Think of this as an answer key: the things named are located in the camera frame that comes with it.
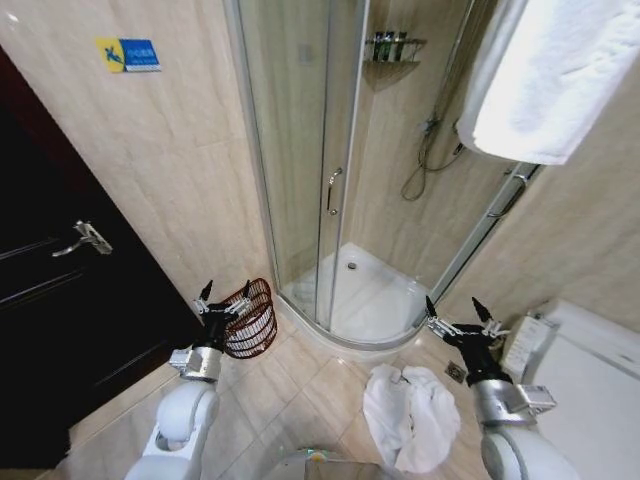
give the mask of dark wooden door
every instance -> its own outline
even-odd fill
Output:
[[[52,467],[68,428],[190,343],[198,320],[0,52],[0,467]],[[74,244],[91,222],[113,247]]]

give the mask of wall sign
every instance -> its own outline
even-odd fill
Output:
[[[96,44],[111,73],[161,70],[151,40],[98,37]]]

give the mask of door handle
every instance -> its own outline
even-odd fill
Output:
[[[335,172],[329,177],[329,188],[327,189],[327,213],[331,216],[337,215],[338,210],[331,208],[331,189],[336,181],[338,175],[342,175],[342,167],[338,167]]]
[[[80,233],[80,239],[73,245],[69,245],[67,248],[53,252],[51,254],[52,257],[58,258],[69,255],[71,252],[85,244],[93,245],[101,255],[109,255],[113,251],[113,247],[109,242],[107,242],[104,237],[100,235],[100,232],[93,228],[89,222],[78,220],[73,228]]]
[[[502,211],[500,213],[489,212],[489,213],[487,213],[487,217],[489,217],[489,218],[502,218],[502,217],[504,217],[507,213],[509,213],[511,211],[511,209],[516,204],[516,202],[524,194],[525,190],[527,189],[527,184],[529,182],[529,179],[526,177],[526,175],[514,175],[513,178],[520,180],[520,186],[518,187],[518,190],[516,190],[516,192],[513,194],[511,199],[509,199],[509,201],[507,202],[507,204],[504,206],[504,208],[502,209]]]

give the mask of white shower base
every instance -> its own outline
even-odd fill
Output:
[[[319,319],[328,318],[330,273],[334,256],[320,262]],[[357,265],[349,270],[347,264]],[[284,293],[313,317],[315,271],[284,287]],[[338,255],[336,292],[329,331],[346,340],[382,343],[405,335],[425,308],[427,289],[366,250],[347,243]]]

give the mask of floor drain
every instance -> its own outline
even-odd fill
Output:
[[[449,362],[449,365],[447,365],[447,369],[445,370],[445,373],[458,383],[462,383],[464,381],[464,378],[467,376],[467,372],[464,370],[464,368],[462,368],[459,365],[456,365],[453,362]]]

